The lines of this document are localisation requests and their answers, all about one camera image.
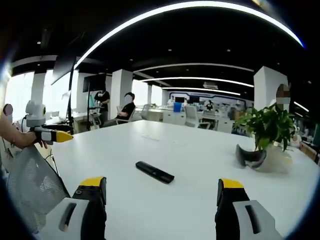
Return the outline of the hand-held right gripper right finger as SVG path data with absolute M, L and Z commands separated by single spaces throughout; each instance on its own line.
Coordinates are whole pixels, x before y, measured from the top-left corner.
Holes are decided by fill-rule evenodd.
M 218 180 L 215 232 L 217 240 L 281 240 L 274 217 L 244 186 L 227 178 Z

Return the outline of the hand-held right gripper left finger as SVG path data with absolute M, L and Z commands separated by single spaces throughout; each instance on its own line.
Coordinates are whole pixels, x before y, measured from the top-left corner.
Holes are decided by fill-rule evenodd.
M 46 215 L 41 240 L 104 240 L 107 221 L 107 179 L 87 178 L 71 198 L 64 198 Z

